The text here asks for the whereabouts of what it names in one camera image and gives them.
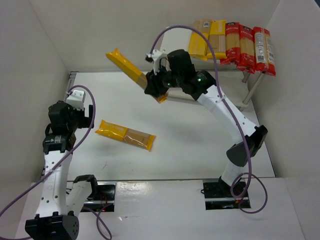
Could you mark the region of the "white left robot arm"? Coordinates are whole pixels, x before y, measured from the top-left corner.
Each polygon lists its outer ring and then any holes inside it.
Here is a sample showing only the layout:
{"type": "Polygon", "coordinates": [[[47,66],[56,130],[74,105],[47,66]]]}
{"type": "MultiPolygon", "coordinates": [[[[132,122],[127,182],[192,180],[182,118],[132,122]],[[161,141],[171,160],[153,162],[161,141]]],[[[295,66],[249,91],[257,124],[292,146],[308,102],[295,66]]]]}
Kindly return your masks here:
{"type": "Polygon", "coordinates": [[[34,240],[75,240],[79,235],[78,216],[86,199],[96,193],[94,175],[80,175],[67,192],[69,167],[77,146],[77,129],[94,127],[96,107],[83,101],[58,101],[48,108],[50,123],[42,142],[45,172],[40,202],[33,219],[25,222],[25,231],[34,240]]]}

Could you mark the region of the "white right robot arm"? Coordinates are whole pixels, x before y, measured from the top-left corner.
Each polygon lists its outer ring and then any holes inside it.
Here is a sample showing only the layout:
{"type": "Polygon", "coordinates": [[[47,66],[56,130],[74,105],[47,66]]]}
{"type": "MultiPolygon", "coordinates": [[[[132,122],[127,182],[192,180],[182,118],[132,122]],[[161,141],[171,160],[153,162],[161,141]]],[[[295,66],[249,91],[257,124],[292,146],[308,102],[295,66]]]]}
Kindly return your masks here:
{"type": "Polygon", "coordinates": [[[246,118],[208,71],[197,71],[187,51],[178,49],[164,54],[154,50],[145,59],[153,64],[153,69],[146,74],[145,94],[158,98],[170,88],[180,88],[209,110],[231,135],[233,146],[226,152],[229,162],[219,183],[225,188],[235,186],[238,183],[236,178],[243,172],[248,157],[254,157],[261,148],[268,133],[267,128],[264,125],[257,126],[246,118]]]}

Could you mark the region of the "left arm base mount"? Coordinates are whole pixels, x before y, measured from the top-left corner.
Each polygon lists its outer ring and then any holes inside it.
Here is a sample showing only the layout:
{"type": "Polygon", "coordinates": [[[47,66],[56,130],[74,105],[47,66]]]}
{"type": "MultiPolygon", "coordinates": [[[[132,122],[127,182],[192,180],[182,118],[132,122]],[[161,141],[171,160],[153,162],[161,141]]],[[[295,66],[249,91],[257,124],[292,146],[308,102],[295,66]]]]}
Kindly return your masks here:
{"type": "Polygon", "coordinates": [[[101,209],[102,212],[114,212],[116,185],[115,181],[98,181],[95,194],[92,193],[87,198],[81,212],[89,212],[87,208],[96,213],[101,209]]]}

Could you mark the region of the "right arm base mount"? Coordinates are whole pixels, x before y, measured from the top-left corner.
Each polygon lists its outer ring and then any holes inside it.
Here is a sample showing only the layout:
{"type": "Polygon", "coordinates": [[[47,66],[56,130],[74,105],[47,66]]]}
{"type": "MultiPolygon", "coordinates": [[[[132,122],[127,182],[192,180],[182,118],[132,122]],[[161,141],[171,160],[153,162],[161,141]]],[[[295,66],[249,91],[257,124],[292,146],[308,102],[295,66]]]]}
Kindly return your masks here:
{"type": "Polygon", "coordinates": [[[250,209],[249,194],[244,197],[234,198],[230,187],[220,179],[204,180],[200,191],[204,195],[206,210],[229,210],[239,209],[239,203],[243,209],[250,209]]]}

